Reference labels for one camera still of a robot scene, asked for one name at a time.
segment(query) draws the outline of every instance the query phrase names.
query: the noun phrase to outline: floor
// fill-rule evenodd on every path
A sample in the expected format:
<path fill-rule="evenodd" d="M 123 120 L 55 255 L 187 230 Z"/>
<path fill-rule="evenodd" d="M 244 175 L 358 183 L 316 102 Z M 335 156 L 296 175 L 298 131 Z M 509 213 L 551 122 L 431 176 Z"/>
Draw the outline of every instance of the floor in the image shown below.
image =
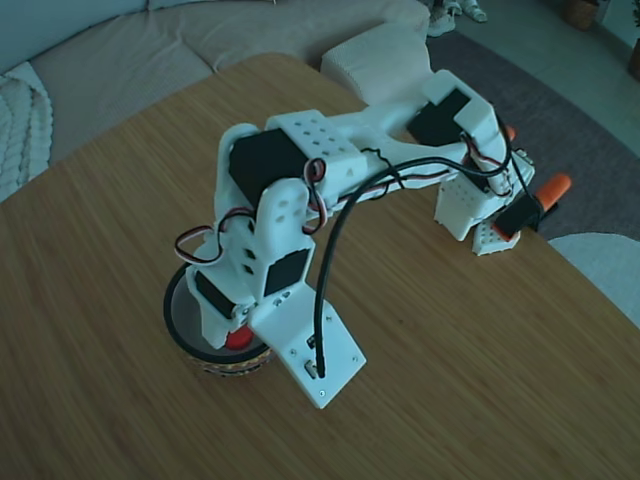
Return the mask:
<path fill-rule="evenodd" d="M 640 157 L 640 83 L 626 71 L 628 46 L 600 28 L 563 22 L 562 0 L 479 0 L 486 24 L 457 30 L 569 99 Z"/>

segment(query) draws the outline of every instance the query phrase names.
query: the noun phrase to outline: basket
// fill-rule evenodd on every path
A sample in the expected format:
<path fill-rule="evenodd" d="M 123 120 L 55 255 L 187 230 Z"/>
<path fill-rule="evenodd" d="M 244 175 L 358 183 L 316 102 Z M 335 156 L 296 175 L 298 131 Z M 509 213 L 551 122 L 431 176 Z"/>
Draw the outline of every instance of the basket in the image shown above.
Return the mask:
<path fill-rule="evenodd" d="M 629 73 L 640 82 L 640 40 L 636 42 L 636 48 L 633 49 L 633 53 L 631 54 Z"/>
<path fill-rule="evenodd" d="M 588 0 L 567 0 L 564 7 L 564 20 L 578 30 L 589 30 L 596 19 L 598 5 Z"/>

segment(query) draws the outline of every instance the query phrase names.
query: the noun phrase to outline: wooden table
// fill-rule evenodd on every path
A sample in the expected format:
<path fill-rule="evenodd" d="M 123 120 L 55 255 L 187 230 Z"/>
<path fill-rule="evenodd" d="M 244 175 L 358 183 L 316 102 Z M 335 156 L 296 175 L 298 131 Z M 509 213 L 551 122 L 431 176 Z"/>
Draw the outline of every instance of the wooden table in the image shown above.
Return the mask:
<path fill-rule="evenodd" d="M 640 478 L 640 332 L 534 233 L 475 257 L 433 188 L 349 221 L 329 298 L 369 363 L 326 410 L 278 362 L 221 379 L 173 343 L 172 242 L 211 220 L 221 134 L 361 106 L 256 57 L 0 205 L 1 478 Z"/>

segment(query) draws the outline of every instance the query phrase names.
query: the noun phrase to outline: sofa cushion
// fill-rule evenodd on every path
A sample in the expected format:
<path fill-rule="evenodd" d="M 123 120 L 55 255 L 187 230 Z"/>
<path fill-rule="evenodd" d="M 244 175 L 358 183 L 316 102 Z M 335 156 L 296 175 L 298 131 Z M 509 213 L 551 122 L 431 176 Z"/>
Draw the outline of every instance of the sofa cushion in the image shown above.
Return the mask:
<path fill-rule="evenodd" d="M 327 50 L 384 22 L 426 37 L 429 10 L 417 0 L 218 1 L 150 12 L 214 70 L 266 52 L 314 66 Z"/>
<path fill-rule="evenodd" d="M 247 1 L 247 0 L 149 0 L 149 5 L 147 8 L 149 10 L 157 10 L 159 8 L 169 8 L 176 7 L 178 5 L 185 5 L 187 3 L 196 3 L 196 2 L 232 2 L 232 1 Z M 272 4 L 276 3 L 276 0 L 253 0 L 256 2 L 269 2 Z"/>
<path fill-rule="evenodd" d="M 146 0 L 0 0 L 0 73 Z"/>
<path fill-rule="evenodd" d="M 31 63 L 53 102 L 52 162 L 211 74 L 147 12 L 91 28 Z"/>

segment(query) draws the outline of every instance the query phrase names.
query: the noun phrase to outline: shoe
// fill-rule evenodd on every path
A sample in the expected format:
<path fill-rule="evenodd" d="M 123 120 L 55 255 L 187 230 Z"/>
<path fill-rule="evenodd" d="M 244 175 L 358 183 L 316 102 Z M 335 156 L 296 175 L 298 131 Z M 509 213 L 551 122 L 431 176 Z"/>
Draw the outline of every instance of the shoe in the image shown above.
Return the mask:
<path fill-rule="evenodd" d="M 446 9 L 437 9 L 431 14 L 428 37 L 439 37 L 456 29 L 456 20 Z"/>
<path fill-rule="evenodd" d="M 485 23 L 489 20 L 485 11 L 480 8 L 475 0 L 462 0 L 462 11 L 475 22 Z"/>
<path fill-rule="evenodd" d="M 444 8 L 454 17 L 462 15 L 462 7 L 457 0 L 444 0 Z"/>

